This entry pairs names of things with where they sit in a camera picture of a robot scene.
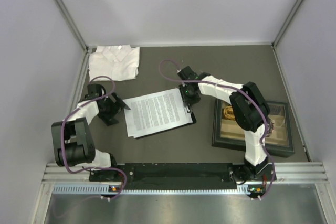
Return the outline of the folded white shirt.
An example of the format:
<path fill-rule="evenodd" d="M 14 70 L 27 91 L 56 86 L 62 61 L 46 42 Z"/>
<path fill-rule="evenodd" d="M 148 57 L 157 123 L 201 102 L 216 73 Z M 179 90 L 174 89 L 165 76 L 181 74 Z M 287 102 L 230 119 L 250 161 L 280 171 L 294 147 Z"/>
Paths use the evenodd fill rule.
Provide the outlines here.
<path fill-rule="evenodd" d="M 130 45 L 98 46 L 89 57 L 89 80 L 113 81 L 133 80 L 137 77 L 140 64 L 140 48 Z"/>

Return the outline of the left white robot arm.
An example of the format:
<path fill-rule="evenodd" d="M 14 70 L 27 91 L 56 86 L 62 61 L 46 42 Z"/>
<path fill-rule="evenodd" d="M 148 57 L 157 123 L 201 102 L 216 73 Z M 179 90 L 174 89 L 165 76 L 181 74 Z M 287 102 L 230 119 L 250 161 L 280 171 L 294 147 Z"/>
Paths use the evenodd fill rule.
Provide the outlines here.
<path fill-rule="evenodd" d="M 96 116 L 106 126 L 115 125 L 115 116 L 129 109 L 115 92 L 107 93 L 104 86 L 89 84 L 75 110 L 51 126 L 56 164 L 71 174 L 88 171 L 93 181 L 123 176 L 114 156 L 95 148 L 89 125 Z"/>

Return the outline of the dark framed compartment box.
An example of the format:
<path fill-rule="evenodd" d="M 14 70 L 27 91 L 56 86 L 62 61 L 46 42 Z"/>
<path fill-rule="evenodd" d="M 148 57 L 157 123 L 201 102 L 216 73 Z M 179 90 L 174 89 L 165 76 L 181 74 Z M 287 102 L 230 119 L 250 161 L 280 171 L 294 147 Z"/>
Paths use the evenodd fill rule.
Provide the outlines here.
<path fill-rule="evenodd" d="M 275 122 L 272 135 L 265 138 L 266 149 L 269 154 L 279 157 L 289 157 L 295 153 L 292 143 L 289 108 L 287 103 L 268 101 L 270 113 L 268 118 Z M 236 121 L 223 119 L 223 109 L 228 103 L 215 101 L 215 115 L 213 124 L 212 146 L 230 150 L 244 151 L 244 131 Z"/>

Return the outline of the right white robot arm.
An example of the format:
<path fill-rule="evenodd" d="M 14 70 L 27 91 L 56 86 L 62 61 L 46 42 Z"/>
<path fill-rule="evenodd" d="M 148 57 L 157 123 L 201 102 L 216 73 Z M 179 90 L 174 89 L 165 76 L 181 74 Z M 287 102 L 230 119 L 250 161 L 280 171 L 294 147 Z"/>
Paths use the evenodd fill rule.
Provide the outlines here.
<path fill-rule="evenodd" d="M 245 174 L 252 180 L 262 176 L 268 164 L 265 135 L 270 108 L 256 84 L 229 83 L 208 73 L 198 75 L 191 69 L 180 70 L 178 76 L 183 80 L 180 87 L 187 105 L 197 103 L 202 94 L 232 106 L 235 121 L 243 129 L 245 136 Z"/>

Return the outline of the yellow rubber bands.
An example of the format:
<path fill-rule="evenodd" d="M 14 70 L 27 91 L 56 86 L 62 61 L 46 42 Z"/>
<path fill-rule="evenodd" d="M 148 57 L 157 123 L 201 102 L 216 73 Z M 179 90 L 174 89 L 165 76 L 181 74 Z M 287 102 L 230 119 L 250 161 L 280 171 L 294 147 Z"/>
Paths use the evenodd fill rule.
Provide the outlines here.
<path fill-rule="evenodd" d="M 223 109 L 223 119 L 226 120 L 231 120 L 231 121 L 235 121 L 235 116 L 234 116 L 234 112 L 233 112 L 233 107 L 232 106 L 226 106 Z"/>

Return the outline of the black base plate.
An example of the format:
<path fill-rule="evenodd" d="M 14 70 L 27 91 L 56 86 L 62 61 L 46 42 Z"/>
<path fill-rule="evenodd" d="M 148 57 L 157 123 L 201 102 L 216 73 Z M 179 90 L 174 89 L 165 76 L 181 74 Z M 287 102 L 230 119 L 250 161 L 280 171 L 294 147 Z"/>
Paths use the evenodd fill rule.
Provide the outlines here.
<path fill-rule="evenodd" d="M 275 174 L 271 164 L 252 168 L 245 164 L 233 163 L 126 163 L 116 166 L 116 170 L 94 171 L 89 177 L 91 182 L 116 181 L 124 172 L 127 185 L 163 185 L 197 182 L 247 182 L 249 180 L 270 181 Z"/>

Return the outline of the dark patterned item in box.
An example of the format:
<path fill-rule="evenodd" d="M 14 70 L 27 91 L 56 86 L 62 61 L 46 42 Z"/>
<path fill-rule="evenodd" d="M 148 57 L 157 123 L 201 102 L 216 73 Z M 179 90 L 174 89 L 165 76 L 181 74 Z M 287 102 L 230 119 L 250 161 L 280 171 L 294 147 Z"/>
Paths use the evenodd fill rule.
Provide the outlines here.
<path fill-rule="evenodd" d="M 271 118 L 267 118 L 267 133 L 266 137 L 270 137 L 274 131 L 275 122 Z"/>

